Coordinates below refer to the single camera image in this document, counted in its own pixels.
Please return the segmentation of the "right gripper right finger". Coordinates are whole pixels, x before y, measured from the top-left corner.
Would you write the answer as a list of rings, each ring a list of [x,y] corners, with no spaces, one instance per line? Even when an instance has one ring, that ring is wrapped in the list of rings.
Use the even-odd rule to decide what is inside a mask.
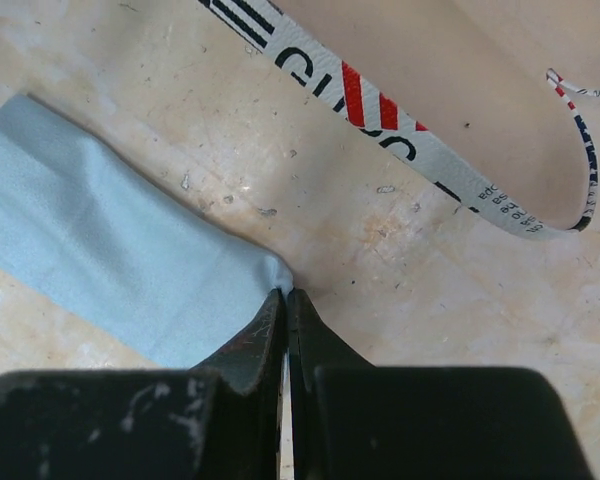
[[[322,479],[324,447],[315,369],[366,368],[372,364],[322,321],[304,290],[295,288],[287,297],[287,327],[294,477]]]

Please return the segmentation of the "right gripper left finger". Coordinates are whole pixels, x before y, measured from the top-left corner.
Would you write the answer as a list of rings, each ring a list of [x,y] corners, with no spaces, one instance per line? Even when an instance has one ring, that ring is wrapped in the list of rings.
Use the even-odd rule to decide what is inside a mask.
[[[277,479],[280,469],[286,305],[273,289],[254,318],[192,371],[204,399],[198,479]]]

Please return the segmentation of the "newspaper print glasses case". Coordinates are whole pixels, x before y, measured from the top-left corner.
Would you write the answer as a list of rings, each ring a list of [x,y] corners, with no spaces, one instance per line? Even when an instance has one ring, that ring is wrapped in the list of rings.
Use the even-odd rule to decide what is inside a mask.
[[[209,1],[207,10],[336,114],[493,225],[585,230],[597,152],[572,84],[521,66],[456,1]]]

